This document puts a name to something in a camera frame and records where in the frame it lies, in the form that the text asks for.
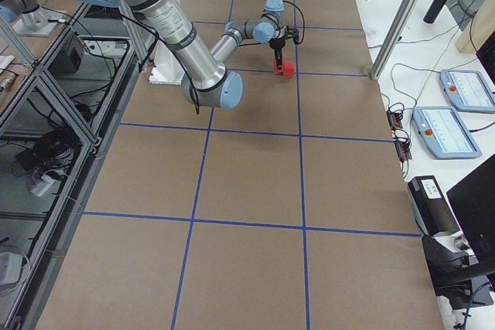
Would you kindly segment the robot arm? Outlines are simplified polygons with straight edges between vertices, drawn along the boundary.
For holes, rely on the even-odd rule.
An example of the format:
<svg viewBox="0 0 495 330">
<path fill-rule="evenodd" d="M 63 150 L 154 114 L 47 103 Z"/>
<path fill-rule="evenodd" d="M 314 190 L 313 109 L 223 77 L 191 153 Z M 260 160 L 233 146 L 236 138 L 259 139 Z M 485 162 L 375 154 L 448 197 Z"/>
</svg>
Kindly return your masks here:
<svg viewBox="0 0 495 330">
<path fill-rule="evenodd" d="M 197 108 L 231 109 L 239 104 L 243 80 L 224 63 L 243 40 L 253 39 L 280 49 L 288 36 L 282 0 L 267 0 L 259 19 L 228 23 L 212 49 L 207 48 L 177 0 L 79 1 L 109 8 L 117 8 L 120 2 L 126 2 L 131 10 L 142 13 L 159 40 L 185 70 L 181 82 L 183 94 Z"/>
</svg>

